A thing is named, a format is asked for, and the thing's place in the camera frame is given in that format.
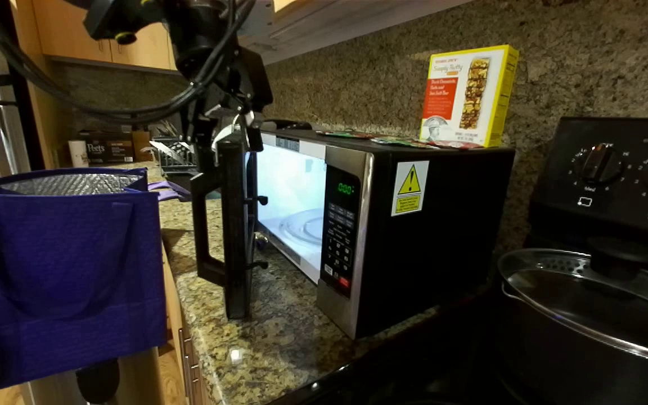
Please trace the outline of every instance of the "pot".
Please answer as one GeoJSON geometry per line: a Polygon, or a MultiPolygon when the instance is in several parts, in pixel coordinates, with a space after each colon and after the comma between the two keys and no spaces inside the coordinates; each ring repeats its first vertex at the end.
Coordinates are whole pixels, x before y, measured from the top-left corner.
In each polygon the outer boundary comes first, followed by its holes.
{"type": "Polygon", "coordinates": [[[591,257],[529,247],[499,258],[492,350],[538,404],[648,405],[648,271],[607,276],[591,257]]]}

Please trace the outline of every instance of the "yellow warning sticker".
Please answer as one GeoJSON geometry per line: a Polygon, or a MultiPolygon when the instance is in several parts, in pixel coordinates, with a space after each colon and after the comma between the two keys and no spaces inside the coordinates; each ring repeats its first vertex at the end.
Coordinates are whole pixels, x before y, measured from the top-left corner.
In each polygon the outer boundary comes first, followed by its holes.
{"type": "Polygon", "coordinates": [[[427,173],[427,161],[395,165],[391,216],[420,212],[427,173]]]}

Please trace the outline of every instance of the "food box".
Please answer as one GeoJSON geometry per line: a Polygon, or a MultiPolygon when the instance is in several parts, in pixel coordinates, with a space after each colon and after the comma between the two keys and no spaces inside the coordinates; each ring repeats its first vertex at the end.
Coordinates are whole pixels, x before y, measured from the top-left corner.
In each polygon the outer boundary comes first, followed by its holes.
{"type": "Polygon", "coordinates": [[[510,46],[431,54],[419,141],[502,147],[517,62],[510,46]]]}
{"type": "Polygon", "coordinates": [[[85,155],[89,165],[130,165],[135,162],[135,149],[130,138],[83,138],[85,155]]]}

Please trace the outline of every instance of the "kitchen counter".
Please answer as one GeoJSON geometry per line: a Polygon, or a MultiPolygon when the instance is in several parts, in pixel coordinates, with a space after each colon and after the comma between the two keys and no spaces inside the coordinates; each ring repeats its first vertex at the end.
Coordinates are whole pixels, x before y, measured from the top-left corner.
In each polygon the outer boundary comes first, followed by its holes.
{"type": "MultiPolygon", "coordinates": [[[[207,202],[209,245],[212,257],[223,258],[218,212],[220,201],[212,198],[207,202]]],[[[281,399],[346,368],[434,314],[427,310],[354,343],[315,308],[315,287],[270,251],[258,257],[270,266],[251,271],[251,320],[227,323],[223,289],[195,276],[191,206],[159,202],[159,222],[201,379],[214,404],[258,405],[281,399]]]]}

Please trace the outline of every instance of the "blue bag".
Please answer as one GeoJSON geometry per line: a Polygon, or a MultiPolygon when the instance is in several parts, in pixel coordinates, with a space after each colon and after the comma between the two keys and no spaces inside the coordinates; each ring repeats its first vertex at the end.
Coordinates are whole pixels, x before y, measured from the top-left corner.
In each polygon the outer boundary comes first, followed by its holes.
{"type": "Polygon", "coordinates": [[[0,177],[0,388],[164,345],[147,172],[0,177]]]}

